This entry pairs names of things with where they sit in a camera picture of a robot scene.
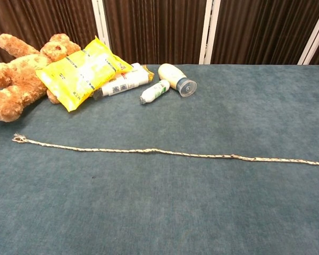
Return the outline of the white and yellow snack bag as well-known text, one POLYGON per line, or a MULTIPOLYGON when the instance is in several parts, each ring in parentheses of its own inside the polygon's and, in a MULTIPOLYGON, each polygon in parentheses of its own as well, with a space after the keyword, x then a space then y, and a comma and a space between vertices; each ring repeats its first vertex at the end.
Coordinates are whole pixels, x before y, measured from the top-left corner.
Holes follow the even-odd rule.
POLYGON ((148 84, 153 80, 155 74, 146 65, 133 63, 131 66, 132 70, 130 72, 116 75, 113 79, 95 90, 90 96, 98 100, 148 84))

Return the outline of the cream bottle clear cap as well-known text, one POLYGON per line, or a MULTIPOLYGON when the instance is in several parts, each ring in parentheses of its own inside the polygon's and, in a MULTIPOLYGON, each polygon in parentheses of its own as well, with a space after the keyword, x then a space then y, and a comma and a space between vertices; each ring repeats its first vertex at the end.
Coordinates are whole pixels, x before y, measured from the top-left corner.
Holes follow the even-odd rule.
POLYGON ((197 82, 189 79, 179 68, 172 64, 164 63, 158 68, 161 80, 167 80, 170 87, 182 97, 191 96, 197 89, 197 82))

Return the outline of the brown teddy bear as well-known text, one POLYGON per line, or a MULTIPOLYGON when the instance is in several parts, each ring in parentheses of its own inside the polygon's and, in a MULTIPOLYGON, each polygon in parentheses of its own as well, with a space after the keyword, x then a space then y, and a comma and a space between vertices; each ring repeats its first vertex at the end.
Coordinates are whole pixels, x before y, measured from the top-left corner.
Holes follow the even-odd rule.
POLYGON ((0 63, 0 121, 17 120, 27 106, 45 95, 51 103, 60 103, 37 77, 36 71, 80 51, 78 44, 66 34, 58 33, 37 50, 23 40, 3 33, 0 48, 15 57, 8 63, 0 63))

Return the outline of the blue felt table cover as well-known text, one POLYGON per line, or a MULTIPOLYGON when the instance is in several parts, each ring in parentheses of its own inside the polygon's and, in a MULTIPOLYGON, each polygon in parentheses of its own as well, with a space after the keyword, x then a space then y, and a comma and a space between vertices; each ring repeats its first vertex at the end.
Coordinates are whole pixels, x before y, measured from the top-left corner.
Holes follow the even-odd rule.
POLYGON ((319 255, 319 65, 181 65, 74 112, 0 122, 0 255, 319 255))

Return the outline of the white screen frame post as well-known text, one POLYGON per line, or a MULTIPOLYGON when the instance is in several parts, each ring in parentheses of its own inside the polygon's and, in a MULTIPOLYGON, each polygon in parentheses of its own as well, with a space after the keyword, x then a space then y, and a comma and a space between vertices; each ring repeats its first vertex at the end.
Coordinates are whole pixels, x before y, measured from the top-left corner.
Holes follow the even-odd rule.
POLYGON ((319 47, 319 18, 299 58, 298 65, 308 65, 319 47))
POLYGON ((91 4, 93 6, 94 11, 95 23, 97 28, 97 37, 108 48, 111 48, 103 0, 91 0, 91 4))
POLYGON ((221 0, 206 0, 198 62, 200 65, 211 63, 220 6, 221 0))

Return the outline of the small white green bottle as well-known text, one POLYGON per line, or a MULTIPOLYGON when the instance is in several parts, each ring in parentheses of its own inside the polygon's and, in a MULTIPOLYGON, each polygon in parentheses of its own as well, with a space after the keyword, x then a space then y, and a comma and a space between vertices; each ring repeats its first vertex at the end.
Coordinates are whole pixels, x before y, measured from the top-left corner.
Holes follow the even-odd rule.
POLYGON ((167 92, 170 88, 170 83, 167 80, 161 80, 153 86, 142 92, 139 99, 142 104, 151 103, 156 98, 167 92))

